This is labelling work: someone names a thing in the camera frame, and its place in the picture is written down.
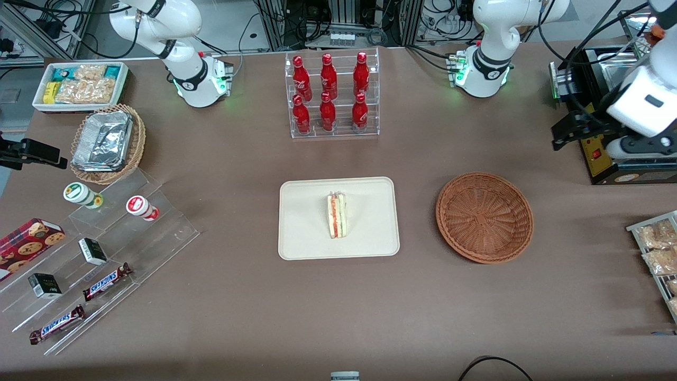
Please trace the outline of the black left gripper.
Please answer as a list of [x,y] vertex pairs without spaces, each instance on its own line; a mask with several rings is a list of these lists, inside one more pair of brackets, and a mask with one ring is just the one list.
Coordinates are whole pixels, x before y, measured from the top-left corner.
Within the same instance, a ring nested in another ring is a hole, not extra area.
[[607,113],[607,109],[593,112],[570,111],[561,121],[552,126],[552,150],[561,150],[565,145],[577,139],[616,134],[617,121]]

